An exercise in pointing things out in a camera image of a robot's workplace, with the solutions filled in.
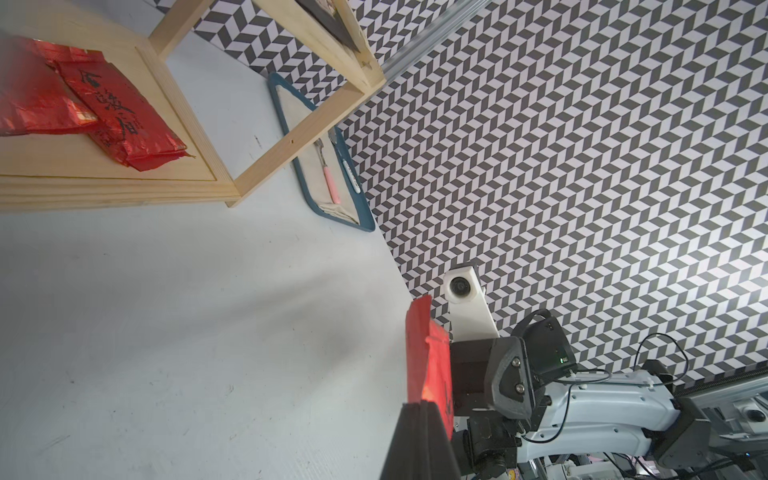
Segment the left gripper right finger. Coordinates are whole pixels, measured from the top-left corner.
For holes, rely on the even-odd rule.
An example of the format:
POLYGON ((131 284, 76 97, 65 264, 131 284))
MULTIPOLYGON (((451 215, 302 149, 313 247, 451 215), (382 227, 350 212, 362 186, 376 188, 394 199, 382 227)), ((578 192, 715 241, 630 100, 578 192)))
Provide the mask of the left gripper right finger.
POLYGON ((434 402, 421 402, 421 478, 429 480, 460 479, 459 467, 448 439, 442 416, 434 402))

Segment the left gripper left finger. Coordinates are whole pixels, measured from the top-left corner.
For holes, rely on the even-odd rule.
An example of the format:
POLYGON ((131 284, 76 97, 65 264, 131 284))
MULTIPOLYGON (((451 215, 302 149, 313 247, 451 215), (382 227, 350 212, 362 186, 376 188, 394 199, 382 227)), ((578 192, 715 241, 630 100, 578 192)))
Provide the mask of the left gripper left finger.
POLYGON ((403 404, 380 474, 381 480, 421 478, 421 405, 403 404))

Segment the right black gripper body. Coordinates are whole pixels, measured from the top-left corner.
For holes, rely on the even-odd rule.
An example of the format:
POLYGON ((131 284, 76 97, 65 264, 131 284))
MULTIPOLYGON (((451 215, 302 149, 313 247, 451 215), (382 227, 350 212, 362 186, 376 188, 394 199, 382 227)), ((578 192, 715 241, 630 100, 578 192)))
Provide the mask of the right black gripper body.
POLYGON ((454 342, 450 366, 455 415, 495 411, 512 420, 532 417, 534 387, 522 338, 454 342))

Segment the red tea bag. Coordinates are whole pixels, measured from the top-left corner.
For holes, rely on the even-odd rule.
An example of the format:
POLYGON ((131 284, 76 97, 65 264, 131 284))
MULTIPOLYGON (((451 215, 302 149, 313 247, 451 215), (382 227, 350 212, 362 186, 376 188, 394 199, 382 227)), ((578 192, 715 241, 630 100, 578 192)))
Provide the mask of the red tea bag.
POLYGON ((99 118, 20 37, 1 37, 1 135, 87 133, 99 118))
POLYGON ((447 438, 454 432, 449 333, 431 316, 432 297, 413 300, 406 314, 407 402, 435 403, 447 438))
POLYGON ((113 160, 148 171, 188 155, 187 145, 102 52, 42 41, 35 47, 96 114, 100 124, 90 137, 113 160))

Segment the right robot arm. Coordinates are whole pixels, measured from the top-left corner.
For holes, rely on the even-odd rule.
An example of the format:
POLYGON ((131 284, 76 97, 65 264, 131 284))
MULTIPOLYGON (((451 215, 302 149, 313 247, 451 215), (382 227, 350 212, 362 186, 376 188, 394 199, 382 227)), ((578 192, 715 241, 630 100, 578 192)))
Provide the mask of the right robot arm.
POLYGON ((462 475, 493 479, 526 462, 647 456, 676 479, 765 469, 767 440, 678 395, 654 360, 627 374, 580 368, 558 320, 538 310, 503 337, 487 314, 450 318, 452 441, 462 475))

